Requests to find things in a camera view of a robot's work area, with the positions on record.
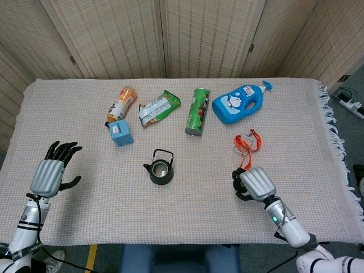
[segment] lanyard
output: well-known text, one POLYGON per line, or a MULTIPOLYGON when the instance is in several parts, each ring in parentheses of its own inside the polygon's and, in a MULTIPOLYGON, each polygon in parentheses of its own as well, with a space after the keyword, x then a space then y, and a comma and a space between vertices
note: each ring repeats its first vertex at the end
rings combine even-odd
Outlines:
POLYGON ((241 135, 237 135, 235 138, 234 138, 234 144, 236 145, 237 149, 242 153, 243 155, 243 159, 241 160, 241 163, 240 163, 240 167, 242 168, 242 164, 245 160, 245 156, 243 154, 243 151, 246 150, 247 151, 247 155, 249 157, 249 161, 248 161, 248 164, 243 168, 245 169, 246 171, 248 169, 250 169, 251 167, 251 153, 252 152, 257 152, 261 145, 262 145, 262 140, 260 138, 260 136, 258 135, 257 132, 255 132, 254 129, 250 129, 250 134, 254 136, 254 138, 257 140, 257 147, 255 149, 251 148, 249 146, 248 143, 245 142, 245 140, 243 140, 243 138, 241 137, 241 135))

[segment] blue bottle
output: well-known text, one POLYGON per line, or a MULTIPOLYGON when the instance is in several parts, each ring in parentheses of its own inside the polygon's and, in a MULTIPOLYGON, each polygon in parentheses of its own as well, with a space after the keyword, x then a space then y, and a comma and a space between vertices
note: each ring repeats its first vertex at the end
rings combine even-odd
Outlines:
POLYGON ((214 109, 215 114, 222 123, 234 123, 258 111, 262 106, 265 89, 272 89, 269 82, 263 81, 263 83, 264 86, 243 85, 228 94, 216 98, 212 102, 212 109, 214 109), (255 105, 250 109, 246 109, 252 102, 255 105))

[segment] tablecloth fringe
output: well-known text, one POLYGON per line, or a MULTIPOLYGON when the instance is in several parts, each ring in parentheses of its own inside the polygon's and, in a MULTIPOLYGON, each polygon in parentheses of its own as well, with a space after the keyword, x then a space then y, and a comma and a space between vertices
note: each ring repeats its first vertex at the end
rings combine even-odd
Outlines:
MULTIPOLYGON (((337 128, 333 125, 334 123, 336 123, 336 119, 334 117, 333 109, 328 105, 330 96, 327 92, 327 86, 324 84, 321 84, 318 89, 321 92, 320 101, 322 103, 322 109, 324 110, 326 126, 329 131, 329 136, 332 141, 332 145, 335 148, 334 150, 337 153, 336 154, 337 157, 340 159, 341 167, 343 169, 345 169, 345 171, 347 173, 349 173, 350 171, 346 167, 346 164, 344 161, 345 156, 346 156, 346 152, 345 152, 345 148, 344 148, 345 141, 338 136, 337 128)), ((363 215, 364 211, 359 203, 361 199, 352 192, 353 190, 355 190, 355 188, 349 186, 349 180, 346 179, 345 182, 346 182, 346 189, 347 189, 346 193, 349 196, 348 200, 350 200, 357 209, 359 226, 361 226, 363 228, 362 234, 364 234, 364 221, 363 221, 364 220, 364 215, 363 215)))

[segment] kettle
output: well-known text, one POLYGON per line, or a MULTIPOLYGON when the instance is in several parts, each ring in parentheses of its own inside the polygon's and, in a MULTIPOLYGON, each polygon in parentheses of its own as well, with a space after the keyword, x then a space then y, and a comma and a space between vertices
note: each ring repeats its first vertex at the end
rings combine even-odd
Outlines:
POLYGON ((149 172, 150 179, 153 183, 157 185, 166 185, 173 178, 173 152, 169 152, 162 149, 155 149, 153 152, 153 161, 152 164, 144 164, 144 168, 149 172), (167 152, 172 155, 172 159, 170 162, 167 162, 164 159, 158 159, 154 161, 155 153, 157 151, 167 152))

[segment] robot finger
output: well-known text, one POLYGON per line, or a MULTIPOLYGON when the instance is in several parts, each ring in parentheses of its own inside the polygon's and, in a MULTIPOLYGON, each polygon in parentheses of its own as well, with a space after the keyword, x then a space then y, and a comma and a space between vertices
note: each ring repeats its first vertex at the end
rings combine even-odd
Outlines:
POLYGON ((246 193, 247 189, 242 186, 241 179, 234 179, 233 187, 238 193, 246 193))
POLYGON ((237 192, 235 195, 237 197, 239 197, 239 199, 241 199, 243 201, 252 201, 252 200, 254 200, 250 195, 243 195, 243 194, 241 194, 239 192, 237 192))
POLYGON ((71 188, 73 188, 74 186, 77 185, 78 182, 80 182, 80 180, 81 180, 81 176, 78 175, 71 182, 60 184, 59 191, 61 192, 61 191, 64 191, 65 189, 71 189, 71 188))
POLYGON ((242 174, 243 172, 245 172, 245 170, 243 168, 237 168, 235 171, 233 171, 232 177, 233 179, 236 179, 240 176, 240 174, 242 174))
POLYGON ((63 150, 66 148, 68 143, 63 143, 60 146, 58 146, 58 148, 56 149, 56 151, 53 154, 53 157, 50 159, 55 159, 58 160, 60 154, 63 152, 63 150))
POLYGON ((64 162, 64 168, 67 166, 68 162, 71 160, 73 154, 75 154, 75 152, 77 152, 77 151, 80 151, 81 149, 82 149, 81 146, 76 146, 67 152, 67 154, 64 156, 64 158, 62 160, 64 162))
POLYGON ((64 157, 66 156, 66 154, 68 153, 68 151, 73 147, 73 146, 76 146, 77 145, 77 142, 70 142, 70 143, 67 143, 64 147, 64 149, 62 149, 61 151, 59 151, 59 154, 57 156, 57 160, 59 161, 62 161, 64 159, 64 157))
POLYGON ((58 146, 58 144, 59 144, 59 141, 57 140, 55 143, 53 143, 53 144, 49 147, 49 149, 48 149, 48 151, 47 151, 47 154, 46 154, 46 156, 45 156, 45 158, 44 158, 44 159, 52 159, 52 157, 53 157, 53 153, 55 152, 55 148, 58 146))

